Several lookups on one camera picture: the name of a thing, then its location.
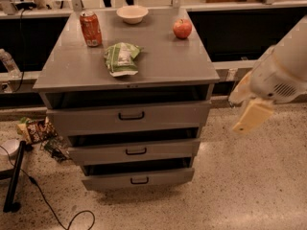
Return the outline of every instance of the gray tabletop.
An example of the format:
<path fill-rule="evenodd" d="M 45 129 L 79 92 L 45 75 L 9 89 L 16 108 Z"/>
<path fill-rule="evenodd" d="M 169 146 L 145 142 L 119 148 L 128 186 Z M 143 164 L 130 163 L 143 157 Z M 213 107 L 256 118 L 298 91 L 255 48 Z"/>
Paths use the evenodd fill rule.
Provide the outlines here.
<path fill-rule="evenodd" d="M 79 13 L 73 12 L 34 86 L 35 91 L 114 89 L 217 82 L 219 77 L 193 28 L 188 39 L 177 39 L 173 24 L 188 18 L 185 9 L 152 9 L 143 21 L 129 25 L 116 11 L 95 11 L 103 45 L 87 47 Z M 114 78 L 108 72 L 104 51 L 118 42 L 143 47 L 134 76 Z"/>

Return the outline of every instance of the black metal leg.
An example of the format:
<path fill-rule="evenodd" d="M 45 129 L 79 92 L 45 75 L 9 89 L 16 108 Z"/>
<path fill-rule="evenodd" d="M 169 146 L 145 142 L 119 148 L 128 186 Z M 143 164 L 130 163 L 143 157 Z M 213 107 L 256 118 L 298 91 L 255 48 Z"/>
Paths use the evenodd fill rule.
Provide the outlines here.
<path fill-rule="evenodd" d="M 22 163 L 22 159 L 23 159 L 23 153 L 24 150 L 26 148 L 26 142 L 25 141 L 21 141 L 19 144 L 19 148 L 18 148 L 18 154 L 16 157 L 16 161 L 15 161 L 15 165 L 12 171 L 12 178 L 10 181 L 10 185 L 9 185 L 9 189 L 8 189 L 8 193 L 7 193 L 7 197 L 6 197 L 6 202 L 3 208 L 3 212 L 10 212 L 10 211 L 16 211 L 18 209 L 16 209 L 16 206 L 19 208 L 20 204 L 14 204 L 13 203 L 13 198 L 15 195 L 15 191 L 16 191 L 16 187 L 17 187 L 17 183 L 18 183 L 18 177 L 19 177 L 19 172 L 20 172 L 20 168 L 21 168 L 21 163 Z"/>

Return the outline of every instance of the green chip bag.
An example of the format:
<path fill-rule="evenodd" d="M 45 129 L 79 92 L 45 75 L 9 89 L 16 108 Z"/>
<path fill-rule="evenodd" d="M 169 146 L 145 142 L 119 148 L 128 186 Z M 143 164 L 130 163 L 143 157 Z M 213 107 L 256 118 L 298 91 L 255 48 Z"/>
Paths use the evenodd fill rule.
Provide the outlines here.
<path fill-rule="evenodd" d="M 136 74 L 138 70 L 133 60 L 141 50 L 141 47 L 125 42 L 109 46 L 105 52 L 105 61 L 110 75 L 119 77 Z"/>

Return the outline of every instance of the terrazzo floor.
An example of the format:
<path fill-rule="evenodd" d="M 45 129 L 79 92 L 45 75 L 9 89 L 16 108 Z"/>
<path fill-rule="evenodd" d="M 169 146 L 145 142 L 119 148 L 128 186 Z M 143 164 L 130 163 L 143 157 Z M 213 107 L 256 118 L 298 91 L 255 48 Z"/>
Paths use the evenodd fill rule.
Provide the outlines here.
<path fill-rule="evenodd" d="M 261 128 L 246 136 L 230 131 L 239 108 L 214 106 L 201 135 L 192 182 L 106 192 L 87 191 L 72 161 L 58 163 L 35 146 L 23 169 L 36 179 L 67 227 L 82 210 L 94 213 L 92 229 L 200 230 L 307 229 L 307 103 L 281 104 Z M 0 144 L 21 137 L 22 114 L 0 115 Z M 10 167 L 1 157 L 0 169 Z M 9 180 L 0 181 L 3 208 Z M 21 174 L 16 213 L 0 213 L 0 229 L 62 229 L 39 190 Z M 79 215 L 70 229 L 88 229 L 92 216 Z"/>

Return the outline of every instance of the black stand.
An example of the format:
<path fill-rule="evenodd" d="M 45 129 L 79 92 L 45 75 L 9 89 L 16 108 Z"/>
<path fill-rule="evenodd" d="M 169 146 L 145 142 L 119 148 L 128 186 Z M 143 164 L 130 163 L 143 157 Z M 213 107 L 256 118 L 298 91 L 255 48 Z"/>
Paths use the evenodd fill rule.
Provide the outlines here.
<path fill-rule="evenodd" d="M 16 161 L 15 161 L 13 169 L 0 172 L 1 180 L 8 179 L 8 178 L 11 179 L 8 193 L 7 193 L 6 202 L 3 208 L 3 212 L 6 212 L 6 213 L 16 212 L 20 209 L 20 203 L 13 202 L 13 198 L 14 198 L 17 183 L 18 183 L 18 177 L 19 177 L 19 172 L 20 172 L 21 163 L 23 159 L 23 153 L 24 153 L 25 148 L 26 148 L 26 142 L 21 141 L 19 144 L 18 154 L 16 156 Z"/>

